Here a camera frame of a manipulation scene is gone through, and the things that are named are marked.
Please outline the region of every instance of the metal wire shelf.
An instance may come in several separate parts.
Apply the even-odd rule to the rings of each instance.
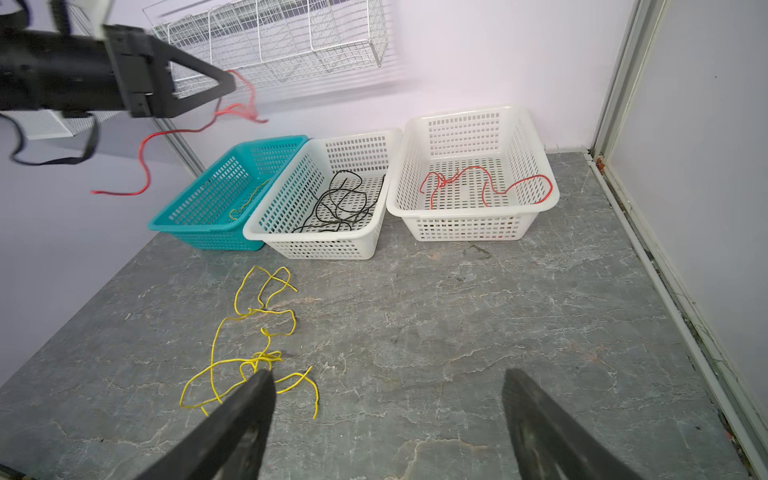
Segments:
[[[151,33],[257,87],[380,67],[388,44],[382,0],[241,0]],[[180,65],[171,73],[180,98],[216,84]]]

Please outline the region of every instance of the yellow wire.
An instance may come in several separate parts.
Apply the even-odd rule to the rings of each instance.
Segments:
[[[243,288],[245,287],[246,281],[248,281],[248,278],[250,277],[251,273],[253,273],[253,271],[256,268],[258,268],[259,270],[263,271],[264,273],[266,273],[267,275],[270,276],[266,280],[266,282],[261,286],[261,290],[259,291],[259,295],[257,296],[257,300],[259,301],[259,304],[261,305],[261,307],[257,308],[257,309],[248,307],[248,313],[242,313],[237,308],[237,301],[240,298],[240,293],[243,291]],[[285,270],[285,272],[288,274],[288,280],[283,280],[282,278],[277,276],[277,274],[280,273],[280,271],[282,271],[282,270]],[[269,349],[272,346],[272,337],[274,337],[274,336],[281,336],[281,335],[282,336],[293,335],[293,332],[296,331],[296,314],[291,309],[283,310],[282,312],[278,312],[276,310],[271,310],[270,309],[270,301],[272,300],[272,298],[275,297],[275,295],[277,295],[278,293],[283,292],[287,287],[290,287],[294,292],[298,292],[296,287],[294,287],[293,285],[290,284],[290,279],[291,279],[291,272],[286,267],[284,267],[284,266],[282,266],[279,269],[277,269],[275,271],[275,273],[270,273],[267,270],[261,268],[260,266],[255,266],[254,268],[249,270],[249,272],[243,278],[243,282],[240,284],[240,288],[237,289],[237,293],[235,293],[234,308],[235,308],[235,312],[239,316],[238,317],[228,316],[227,318],[221,320],[221,323],[219,323],[219,328],[216,329],[216,335],[214,336],[214,342],[213,342],[213,344],[211,345],[211,348],[210,348],[210,365],[208,367],[206,367],[206,369],[204,369],[203,371],[201,371],[198,374],[196,374],[195,376],[193,376],[187,382],[187,384],[184,386],[184,389],[181,391],[181,399],[179,400],[179,405],[181,407],[183,407],[185,409],[200,408],[203,411],[203,413],[205,414],[205,416],[208,416],[208,411],[204,407],[205,405],[207,405],[209,403],[212,403],[212,402],[222,403],[223,402],[223,400],[222,400],[223,397],[227,396],[235,388],[237,388],[238,386],[243,385],[245,382],[248,381],[248,376],[243,371],[243,368],[245,366],[250,366],[251,367],[251,369],[253,370],[251,375],[253,375],[254,373],[259,371],[259,363],[260,362],[266,362],[267,365],[269,366],[269,369],[271,370],[273,363],[275,363],[275,362],[283,362],[284,361],[283,360],[283,354],[279,350],[275,350],[273,352],[269,352]],[[277,281],[281,282],[283,284],[283,286],[280,287],[275,293],[273,293],[272,295],[267,297],[266,302],[264,302],[264,301],[261,300],[261,296],[264,294],[264,290],[266,289],[266,287],[270,284],[270,282],[272,280],[277,280]],[[234,322],[239,322],[239,321],[242,321],[242,320],[244,320],[244,319],[246,319],[246,318],[248,318],[250,316],[253,316],[253,315],[257,314],[257,313],[270,313],[270,314],[273,314],[273,315],[283,315],[284,313],[290,313],[291,314],[291,319],[293,320],[293,328],[291,328],[290,332],[288,332],[288,333],[270,333],[270,331],[267,330],[266,327],[262,327],[261,328],[261,334],[266,337],[266,347],[264,347],[263,350],[261,350],[260,352],[254,353],[253,356],[251,356],[251,358],[249,358],[249,359],[226,359],[226,360],[219,360],[218,362],[216,362],[215,361],[215,358],[216,358],[216,344],[218,342],[219,335],[221,334],[221,328],[224,326],[224,324],[228,320],[232,320]],[[235,383],[226,392],[220,394],[216,390],[216,383],[214,381],[214,369],[217,366],[219,366],[219,365],[224,365],[226,363],[234,363],[234,362],[239,362],[240,363],[240,376],[243,377],[243,380],[241,382]],[[304,372],[304,373],[299,373],[299,372],[291,373],[290,375],[288,375],[286,377],[283,377],[282,379],[276,380],[275,383],[283,382],[283,381],[288,380],[290,378],[293,378],[295,376],[300,377],[290,387],[288,387],[286,389],[283,389],[283,390],[280,390],[279,392],[277,392],[277,393],[280,394],[280,393],[289,392],[294,387],[298,386],[303,380],[306,380],[307,382],[309,382],[314,387],[314,389],[315,389],[315,415],[312,418],[316,419],[317,418],[317,413],[318,413],[318,410],[319,410],[320,392],[317,389],[317,384],[315,382],[313,382],[312,379],[307,377],[307,375],[309,375],[309,373],[312,371],[312,368],[313,367],[310,366],[307,369],[307,371]],[[208,399],[208,400],[206,400],[206,401],[204,401],[202,403],[198,403],[196,405],[184,405],[184,397],[187,394],[187,390],[192,385],[192,382],[194,382],[195,380],[199,379],[206,372],[210,372],[210,388],[214,392],[214,397],[212,399]]]
[[[232,220],[237,220],[237,218],[236,218],[236,217],[233,217],[233,216],[232,216],[232,214],[234,214],[235,212],[237,212],[237,213],[239,213],[239,214],[243,213],[243,210],[245,210],[245,207],[247,207],[248,205],[250,205],[250,203],[253,201],[253,198],[256,196],[256,194],[257,194],[257,193],[259,193],[259,190],[261,190],[261,187],[263,187],[264,185],[268,184],[269,182],[270,182],[270,181],[269,181],[269,180],[267,180],[267,181],[266,181],[266,182],[264,182],[263,184],[261,184],[261,185],[259,185],[258,187],[256,187],[256,190],[254,190],[254,191],[253,191],[253,193],[250,195],[250,198],[249,198],[249,199],[248,199],[248,201],[245,203],[245,205],[243,205],[243,206],[242,206],[242,207],[240,207],[240,208],[234,208],[234,209],[232,209],[232,211],[230,212],[230,218],[231,218]]]

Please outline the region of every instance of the plastic basket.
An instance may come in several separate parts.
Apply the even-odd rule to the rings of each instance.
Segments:
[[[411,119],[394,160],[387,209],[401,217],[422,242],[447,240],[518,240],[538,212],[559,200],[558,185],[528,112],[521,107],[479,108]],[[452,178],[471,166],[487,169],[497,189],[541,174],[506,195],[485,190],[479,169],[437,189],[437,176]]]
[[[263,240],[287,258],[367,260],[376,251],[389,187],[389,159],[397,151],[400,130],[310,140],[275,180],[250,219],[243,235]],[[363,179],[361,190],[376,199],[372,216],[350,231],[293,232],[313,215],[317,199],[340,170]]]
[[[149,229],[203,250],[260,249],[263,242],[243,236],[243,224],[306,142],[305,135],[298,135],[233,147],[170,202]]]

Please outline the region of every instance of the gray marble tabletop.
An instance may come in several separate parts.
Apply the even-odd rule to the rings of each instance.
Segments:
[[[262,478],[519,478],[499,402],[523,368],[645,478],[746,478],[659,296],[580,154],[550,156],[559,204],[516,242],[420,243],[385,219],[367,261],[200,251],[155,237],[0,389],[0,463],[129,479],[204,418],[179,408],[253,266],[293,272]],[[264,275],[246,288],[255,304]],[[220,358],[261,350],[259,316]],[[233,382],[235,369],[221,374]],[[191,399],[210,394],[203,382]]]

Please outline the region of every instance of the red wire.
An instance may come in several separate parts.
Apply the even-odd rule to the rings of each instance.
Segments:
[[[144,173],[147,176],[147,183],[144,185],[144,188],[139,190],[138,192],[131,192],[131,193],[121,193],[121,192],[110,192],[106,190],[91,190],[91,193],[94,195],[98,194],[104,194],[104,195],[117,195],[120,197],[130,197],[133,195],[141,195],[152,184],[152,176],[149,173],[149,167],[147,167],[146,162],[144,162],[144,147],[147,146],[147,142],[155,137],[160,137],[161,135],[168,135],[168,134],[199,134],[201,131],[205,130],[206,128],[209,128],[211,125],[216,123],[216,120],[218,120],[219,117],[222,115],[236,115],[237,117],[245,118],[246,120],[254,121],[258,124],[265,124],[268,122],[267,120],[261,120],[259,118],[259,112],[256,111],[256,88],[251,84],[248,80],[246,80],[243,75],[236,72],[235,70],[227,70],[228,72],[234,74],[236,77],[238,77],[250,90],[250,99],[248,101],[248,105],[243,105],[240,103],[232,104],[227,108],[224,108],[223,110],[219,110],[219,107],[221,106],[221,98],[219,98],[219,101],[216,103],[216,108],[214,109],[214,118],[208,122],[204,127],[198,128],[196,130],[192,130],[189,128],[178,128],[177,130],[168,130],[168,131],[158,131],[157,133],[154,133],[150,135],[149,137],[146,137],[142,140],[141,145],[139,145],[139,163],[141,164],[141,168],[144,169]]]
[[[549,177],[547,177],[546,175],[537,174],[537,175],[531,175],[530,177],[524,178],[522,180],[518,180],[518,181],[514,182],[512,185],[510,185],[509,187],[507,187],[507,190],[504,190],[503,192],[500,192],[500,191],[496,190],[496,187],[493,186],[493,177],[491,176],[491,173],[489,171],[487,171],[484,167],[480,167],[478,165],[473,165],[471,167],[465,168],[464,170],[461,171],[461,173],[459,173],[458,168],[456,168],[456,175],[454,175],[453,177],[451,177],[451,178],[449,178],[447,180],[445,179],[445,175],[443,175],[443,174],[439,174],[437,172],[429,172],[427,174],[426,178],[424,179],[424,181],[422,182],[422,186],[419,187],[419,192],[425,194],[426,192],[424,191],[424,184],[426,184],[427,180],[429,180],[429,176],[434,174],[437,177],[437,187],[432,192],[432,196],[429,198],[429,209],[430,210],[434,210],[435,209],[434,202],[435,202],[435,194],[437,193],[437,190],[439,190],[439,189],[441,189],[441,188],[443,188],[443,187],[445,187],[447,185],[450,185],[453,182],[457,181],[459,178],[461,178],[461,176],[464,174],[464,172],[466,172],[467,170],[471,170],[473,168],[478,168],[480,170],[483,170],[485,172],[485,174],[488,175],[488,179],[491,181],[491,190],[493,190],[493,193],[495,193],[497,195],[506,195],[507,192],[509,192],[513,187],[515,187],[515,186],[517,186],[517,185],[519,185],[519,184],[521,184],[521,183],[523,183],[525,181],[532,180],[534,178],[543,178],[543,179],[545,179],[549,183],[549,192],[547,192],[547,194],[544,195],[544,198],[542,198],[538,202],[534,202],[533,205],[540,204],[544,200],[547,200],[549,198],[549,196],[552,195],[552,191],[554,190],[554,185],[552,184],[552,180],[550,180]],[[490,207],[490,205],[488,205],[488,202],[485,201],[485,188],[487,186],[488,186],[488,180],[486,180],[485,183],[482,185],[482,203],[484,203],[486,207]]]

